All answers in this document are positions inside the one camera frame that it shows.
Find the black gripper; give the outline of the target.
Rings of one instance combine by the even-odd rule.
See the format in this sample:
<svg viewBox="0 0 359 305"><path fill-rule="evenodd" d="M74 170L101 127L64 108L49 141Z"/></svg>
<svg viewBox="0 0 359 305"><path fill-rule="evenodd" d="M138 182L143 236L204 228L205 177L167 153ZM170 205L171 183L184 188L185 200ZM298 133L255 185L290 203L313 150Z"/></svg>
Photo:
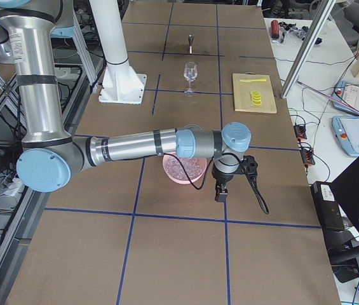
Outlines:
<svg viewBox="0 0 359 305"><path fill-rule="evenodd" d="M224 173L220 170L212 170L215 179L215 201L225 202L228 196L227 183L234 177L232 173Z"/></svg>

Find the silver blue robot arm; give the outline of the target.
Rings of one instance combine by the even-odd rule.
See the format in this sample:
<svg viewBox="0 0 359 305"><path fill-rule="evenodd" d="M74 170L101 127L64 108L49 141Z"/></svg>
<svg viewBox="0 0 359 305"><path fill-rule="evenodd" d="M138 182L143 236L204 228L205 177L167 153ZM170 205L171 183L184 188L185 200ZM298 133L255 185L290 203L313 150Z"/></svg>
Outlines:
<svg viewBox="0 0 359 305"><path fill-rule="evenodd" d="M0 24L9 34L26 122L17 161L21 181L50 193L107 162L150 156L210 158L215 199L224 201L227 181L245 169L252 135L242 123L228 123L221 130L186 126L118 137L75 137L65 130L51 34L73 17L72 1L0 1Z"/></svg>

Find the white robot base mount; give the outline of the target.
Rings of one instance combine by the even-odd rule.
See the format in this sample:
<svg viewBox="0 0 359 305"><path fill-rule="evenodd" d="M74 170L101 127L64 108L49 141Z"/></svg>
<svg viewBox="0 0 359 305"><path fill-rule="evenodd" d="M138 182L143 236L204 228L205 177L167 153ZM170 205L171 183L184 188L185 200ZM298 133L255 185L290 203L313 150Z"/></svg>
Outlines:
<svg viewBox="0 0 359 305"><path fill-rule="evenodd" d="M99 101L141 104L147 76L137 74L129 63L118 2L92 0L90 6L106 61Z"/></svg>

